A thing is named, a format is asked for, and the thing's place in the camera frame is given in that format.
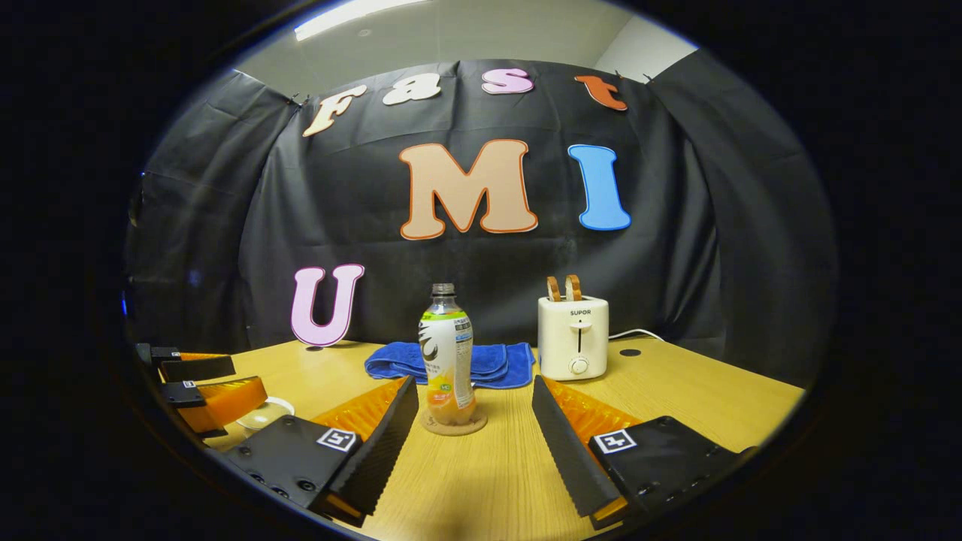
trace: white cable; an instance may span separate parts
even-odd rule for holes
[[[647,331],[647,330],[644,330],[644,329],[642,329],[642,328],[633,328],[633,329],[631,329],[631,330],[626,330],[626,331],[620,332],[620,333],[618,333],[618,334],[613,334],[613,335],[611,335],[611,336],[608,337],[608,340],[612,340],[612,339],[614,339],[614,338],[620,338],[620,337],[622,337],[622,336],[624,336],[624,335],[626,335],[626,334],[631,334],[631,333],[633,333],[633,332],[644,332],[644,333],[645,333],[646,335],[648,335],[648,336],[653,336],[653,337],[657,338],[658,340],[661,340],[662,342],[665,342],[665,339],[664,339],[664,338],[658,336],[657,334],[655,334],[655,333],[653,333],[653,332],[651,332],[651,331]]]

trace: white toaster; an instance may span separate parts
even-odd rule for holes
[[[608,368],[608,301],[538,299],[538,358],[544,377],[589,379]]]

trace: blue letter i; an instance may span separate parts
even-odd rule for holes
[[[588,208],[578,219],[581,225],[598,231],[624,229],[631,225],[631,217],[621,208],[615,170],[611,166],[618,155],[611,148],[593,144],[573,144],[568,155],[581,166],[585,180]]]

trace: letter m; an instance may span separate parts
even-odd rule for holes
[[[401,226],[401,236],[410,240],[441,236],[444,222],[435,215],[435,197],[462,233],[474,222],[485,194],[488,212],[481,217],[485,231],[518,233],[537,227],[538,217],[528,208],[521,171],[521,158],[527,151],[523,141],[488,141],[465,174],[441,144],[405,148],[398,157],[411,168],[411,215]]]

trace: ceiling light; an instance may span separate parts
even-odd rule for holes
[[[344,24],[345,22],[361,18],[371,13],[425,1],[427,0],[352,0],[294,28],[294,35],[297,36],[298,41],[303,41],[315,34],[334,28],[339,24]]]

